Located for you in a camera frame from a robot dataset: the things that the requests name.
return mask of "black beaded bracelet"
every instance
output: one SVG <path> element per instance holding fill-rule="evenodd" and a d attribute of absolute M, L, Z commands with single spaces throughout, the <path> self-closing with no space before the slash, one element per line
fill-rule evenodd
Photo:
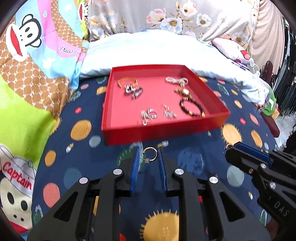
<path fill-rule="evenodd" d="M 196 114 L 196 113 L 193 113 L 192 111 L 190 110 L 187 110 L 184 106 L 184 101 L 189 101 L 193 104 L 195 104 L 199 110 L 200 110 L 200 114 Z M 184 97 L 183 99 L 180 100 L 180 106 L 181 106 L 181 109 L 182 111 L 184 111 L 186 114 L 189 114 L 191 116 L 202 116 L 202 117 L 205 117 L 205 113 L 204 113 L 204 109 L 203 107 L 197 102 L 195 101 L 194 99 L 192 98 L 189 98 L 189 97 Z"/>

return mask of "gold bracelet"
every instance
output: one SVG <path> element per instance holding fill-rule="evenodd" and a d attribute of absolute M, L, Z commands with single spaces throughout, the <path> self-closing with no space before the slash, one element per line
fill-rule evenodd
<path fill-rule="evenodd" d="M 134 83 L 131 84 L 131 87 L 132 88 L 135 88 L 138 86 L 138 81 L 136 78 L 134 77 L 122 77 L 118 80 L 118 87 L 121 88 L 121 83 L 124 82 L 124 81 L 133 81 Z"/>

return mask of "blanket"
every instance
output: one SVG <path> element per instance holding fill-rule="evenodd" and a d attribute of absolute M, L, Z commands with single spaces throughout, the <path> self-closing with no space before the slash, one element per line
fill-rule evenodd
<path fill-rule="evenodd" d="M 226 161 L 225 146 L 242 141 L 257 150 L 271 151 L 277 148 L 276 142 L 259 112 L 245 100 L 240 89 L 221 80 L 202 80 L 231 112 L 221 128 L 116 146 L 106 145 L 101 131 L 108 77 L 81 80 L 77 90 L 79 94 L 62 112 L 63 122 L 50 136 L 41 158 L 33 194 L 33 225 L 81 177 L 90 180 L 101 178 L 129 158 L 130 149 L 134 147 L 140 149 L 141 158 L 153 158 L 153 153 L 142 154 L 142 151 L 146 147 L 159 146 L 165 148 L 167 158 L 177 161 L 179 168 L 195 177 L 207 179 L 216 176 L 265 225 L 269 215 L 257 203 L 259 192 L 252 184 L 252 177 Z M 160 105 L 157 111 L 160 114 L 164 108 Z M 120 199 L 120 240 L 178 240 L 178 198 L 166 198 L 157 160 L 150 163 L 140 161 L 139 167 L 134 195 Z M 96 199 L 94 214 L 100 205 L 99 200 Z M 91 241 L 94 240 L 93 227 L 94 218 Z"/>
<path fill-rule="evenodd" d="M 32 227 L 37 167 L 78 87 L 85 17 L 82 0 L 28 0 L 0 37 L 0 199 L 19 233 Z"/>

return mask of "navy blue bedspread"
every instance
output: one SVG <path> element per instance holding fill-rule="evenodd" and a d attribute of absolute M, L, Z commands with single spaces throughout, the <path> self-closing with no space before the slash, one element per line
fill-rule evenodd
<path fill-rule="evenodd" d="M 220 129 L 167 139 L 165 152 L 168 158 L 178 161 L 180 168 L 198 178 L 217 176 L 265 224 L 266 212 L 257 204 L 259 193 L 251 177 L 226 162 L 224 148 L 227 141 L 240 138 L 243 143 L 258 150 L 272 150 L 276 148 L 276 142 L 254 105 L 242 96 L 239 89 L 223 81 L 207 80 L 207 85 L 216 95 L 221 95 L 220 99 L 231 115 Z M 130 148 L 156 148 L 166 141 L 105 145 L 101 119 L 107 82 L 107 77 L 82 81 L 64 108 L 59 126 L 49 138 L 39 164 L 32 204 L 33 225 L 79 178 L 101 178 L 129 156 Z M 165 197 L 157 161 L 141 164 L 135 194 L 132 198 L 122 198 L 120 207 L 120 233 L 127 241 L 140 240 L 143 233 L 146 241 L 160 240 L 155 233 L 161 234 L 167 227 L 170 228 L 171 238 L 166 240 L 174 240 L 178 199 Z"/>

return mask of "red box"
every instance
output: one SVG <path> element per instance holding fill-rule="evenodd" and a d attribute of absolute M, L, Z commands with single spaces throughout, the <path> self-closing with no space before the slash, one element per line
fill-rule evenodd
<path fill-rule="evenodd" d="M 192 117 L 182 111 L 179 102 L 182 96 L 174 90 L 180 85 L 166 82 L 166 77 L 188 79 L 186 89 L 193 98 L 200 103 L 205 117 Z M 118 87 L 118 79 L 122 77 L 135 77 L 138 87 L 143 93 L 132 100 L 131 95 L 124 95 L 122 88 Z M 164 106 L 177 114 L 178 118 L 169 119 L 164 116 Z M 190 102 L 184 105 L 192 112 L 197 107 Z M 155 109 L 158 117 L 143 126 L 141 110 Z M 201 131 L 220 128 L 226 121 L 230 111 L 212 90 L 200 78 L 183 65 L 135 65 L 112 68 L 102 117 L 102 131 L 109 145 L 128 144 L 151 139 L 165 140 L 168 137 L 191 134 Z"/>

